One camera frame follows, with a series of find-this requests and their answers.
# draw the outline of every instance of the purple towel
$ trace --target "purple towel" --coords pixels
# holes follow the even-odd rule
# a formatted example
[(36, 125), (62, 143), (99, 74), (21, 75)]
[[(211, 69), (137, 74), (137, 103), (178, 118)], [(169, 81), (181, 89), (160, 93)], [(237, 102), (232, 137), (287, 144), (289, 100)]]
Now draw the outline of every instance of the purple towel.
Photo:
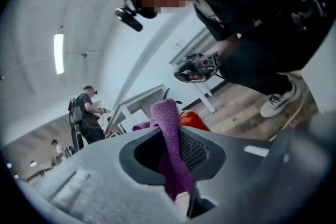
[(159, 172), (165, 177), (165, 190), (172, 200), (182, 192), (192, 190), (193, 177), (180, 154), (180, 116), (172, 99), (157, 102), (151, 106), (152, 119), (133, 127), (139, 130), (150, 126), (161, 128), (165, 147), (160, 160)]

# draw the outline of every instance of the fluorescent light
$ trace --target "fluorescent light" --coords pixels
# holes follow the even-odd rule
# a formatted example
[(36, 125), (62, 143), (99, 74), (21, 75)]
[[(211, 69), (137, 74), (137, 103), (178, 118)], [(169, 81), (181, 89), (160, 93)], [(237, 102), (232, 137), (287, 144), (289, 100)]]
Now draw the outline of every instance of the fluorescent light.
[(54, 35), (54, 56), (56, 74), (64, 73), (63, 66), (63, 34)]

